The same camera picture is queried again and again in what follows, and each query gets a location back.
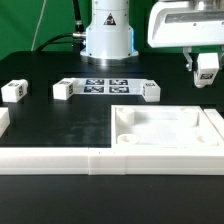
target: black table surface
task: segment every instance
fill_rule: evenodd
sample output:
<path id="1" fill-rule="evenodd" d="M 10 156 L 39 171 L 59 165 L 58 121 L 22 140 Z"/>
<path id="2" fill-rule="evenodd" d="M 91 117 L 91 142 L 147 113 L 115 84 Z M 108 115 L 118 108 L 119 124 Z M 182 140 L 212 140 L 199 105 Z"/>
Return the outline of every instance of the black table surface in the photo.
<path id="1" fill-rule="evenodd" d="M 141 55 L 136 64 L 101 67 L 62 52 L 16 52 L 0 62 L 0 86 L 27 79 L 28 94 L 9 108 L 0 147 L 109 148 L 111 105 L 199 105 L 224 115 L 224 79 L 198 89 L 181 54 Z M 73 95 L 53 100 L 62 78 L 139 78 L 161 87 L 142 96 Z M 0 223 L 224 223 L 224 177 L 181 175 L 0 176 Z"/>

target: green wall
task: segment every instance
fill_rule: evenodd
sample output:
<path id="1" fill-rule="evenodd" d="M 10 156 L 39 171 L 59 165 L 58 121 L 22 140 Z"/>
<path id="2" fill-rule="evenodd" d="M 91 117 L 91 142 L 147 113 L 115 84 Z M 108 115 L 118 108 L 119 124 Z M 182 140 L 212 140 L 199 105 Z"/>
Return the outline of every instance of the green wall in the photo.
<path id="1" fill-rule="evenodd" d="M 31 50 L 44 0 L 0 0 L 0 59 L 15 51 Z M 79 0 L 85 27 L 91 22 L 91 0 Z M 130 0 L 130 25 L 135 29 L 135 48 L 139 52 L 181 52 L 181 49 L 151 49 L 147 26 L 152 0 Z M 74 31 L 72 0 L 48 0 L 36 47 L 48 39 Z M 71 50 L 52 46 L 48 50 Z"/>

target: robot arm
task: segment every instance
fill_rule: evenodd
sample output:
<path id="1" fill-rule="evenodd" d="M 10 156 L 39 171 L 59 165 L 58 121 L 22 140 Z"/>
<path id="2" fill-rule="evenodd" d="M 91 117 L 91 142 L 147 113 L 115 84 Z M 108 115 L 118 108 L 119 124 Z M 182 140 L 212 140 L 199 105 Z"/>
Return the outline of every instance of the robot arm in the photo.
<path id="1" fill-rule="evenodd" d="M 222 46 L 224 50 L 224 9 L 219 0 L 159 1 L 151 11 L 148 43 L 152 47 L 183 47 L 192 71 L 194 46 Z M 199 88 L 211 85 L 222 67 L 223 54 L 199 54 L 194 82 Z"/>

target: white plastic tray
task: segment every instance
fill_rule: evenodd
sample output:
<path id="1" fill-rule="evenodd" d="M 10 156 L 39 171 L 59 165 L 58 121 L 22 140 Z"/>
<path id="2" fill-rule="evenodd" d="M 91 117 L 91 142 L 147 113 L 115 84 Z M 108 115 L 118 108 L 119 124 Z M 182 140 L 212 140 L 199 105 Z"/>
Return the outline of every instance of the white plastic tray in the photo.
<path id="1" fill-rule="evenodd" d="M 120 146 L 219 148 L 224 141 L 198 106 L 112 106 L 112 147 Z"/>

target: white platform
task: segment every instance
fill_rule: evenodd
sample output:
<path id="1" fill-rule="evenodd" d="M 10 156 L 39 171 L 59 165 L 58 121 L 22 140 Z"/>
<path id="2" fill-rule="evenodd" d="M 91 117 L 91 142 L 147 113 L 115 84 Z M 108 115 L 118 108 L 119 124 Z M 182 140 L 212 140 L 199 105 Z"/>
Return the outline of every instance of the white platform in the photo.
<path id="1" fill-rule="evenodd" d="M 0 174 L 224 175 L 224 120 L 214 109 L 112 106 L 111 122 L 112 148 L 0 148 Z M 138 141 L 118 144 L 122 134 Z"/>
<path id="2" fill-rule="evenodd" d="M 64 78 L 53 85 L 53 97 L 67 100 L 73 94 L 142 95 L 146 102 L 159 102 L 161 89 L 153 80 Z"/>

